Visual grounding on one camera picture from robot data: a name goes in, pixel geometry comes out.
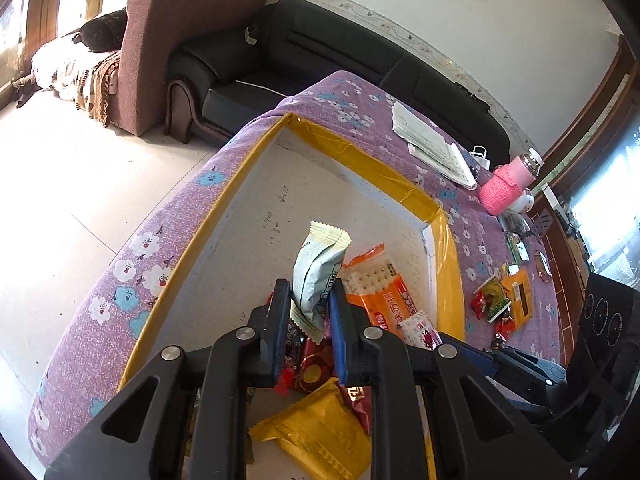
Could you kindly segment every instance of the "metal screw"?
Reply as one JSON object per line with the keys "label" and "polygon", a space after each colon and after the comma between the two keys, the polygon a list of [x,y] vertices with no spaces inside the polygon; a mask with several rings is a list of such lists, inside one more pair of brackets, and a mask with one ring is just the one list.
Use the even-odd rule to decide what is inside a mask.
{"label": "metal screw", "polygon": [[177,346],[167,346],[162,350],[160,355],[165,361],[173,361],[180,357],[180,348]]}
{"label": "metal screw", "polygon": [[255,330],[250,326],[243,326],[238,330],[236,330],[236,337],[243,341],[253,338],[254,335],[255,335]]}
{"label": "metal screw", "polygon": [[380,339],[382,337],[382,329],[377,326],[367,326],[362,333],[367,339]]}
{"label": "metal screw", "polygon": [[438,346],[438,354],[445,359],[453,359],[456,355],[458,355],[458,350],[453,345],[440,345]]}

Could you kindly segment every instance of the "pink water bottle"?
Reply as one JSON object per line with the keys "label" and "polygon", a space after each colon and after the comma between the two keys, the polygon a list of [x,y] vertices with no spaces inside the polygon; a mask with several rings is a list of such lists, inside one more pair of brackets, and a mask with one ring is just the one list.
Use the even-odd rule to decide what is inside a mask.
{"label": "pink water bottle", "polygon": [[542,157],[533,148],[494,171],[489,181],[478,190],[478,198],[490,215],[503,213],[531,184],[543,165]]}

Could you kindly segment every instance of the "orange snack package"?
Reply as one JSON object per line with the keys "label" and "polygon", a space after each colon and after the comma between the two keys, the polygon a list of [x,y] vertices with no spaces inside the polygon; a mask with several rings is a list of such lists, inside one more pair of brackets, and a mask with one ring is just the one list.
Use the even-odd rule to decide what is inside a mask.
{"label": "orange snack package", "polygon": [[366,309],[372,324],[402,339],[398,326],[417,312],[414,300],[380,244],[356,256],[340,270],[347,300]]}

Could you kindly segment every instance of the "black speaker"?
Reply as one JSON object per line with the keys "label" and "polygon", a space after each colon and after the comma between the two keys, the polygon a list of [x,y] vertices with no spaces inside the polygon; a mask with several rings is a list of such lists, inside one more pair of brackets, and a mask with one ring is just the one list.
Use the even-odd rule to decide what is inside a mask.
{"label": "black speaker", "polygon": [[[567,400],[584,398],[580,411],[587,421],[603,399],[617,397],[620,404],[633,390],[640,364],[640,292],[591,273],[578,325],[577,343],[566,370]],[[596,378],[600,383],[594,387]],[[585,395],[589,389],[593,392]],[[616,405],[608,402],[604,410],[608,428],[619,415]]]}

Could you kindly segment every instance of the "stack of papers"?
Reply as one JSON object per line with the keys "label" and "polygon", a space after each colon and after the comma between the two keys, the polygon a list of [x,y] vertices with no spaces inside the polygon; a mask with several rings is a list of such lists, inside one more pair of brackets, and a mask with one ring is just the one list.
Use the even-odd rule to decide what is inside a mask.
{"label": "stack of papers", "polygon": [[447,144],[444,137],[427,123],[413,115],[398,101],[393,108],[394,132],[409,144],[409,153],[467,189],[478,184],[455,143]]}

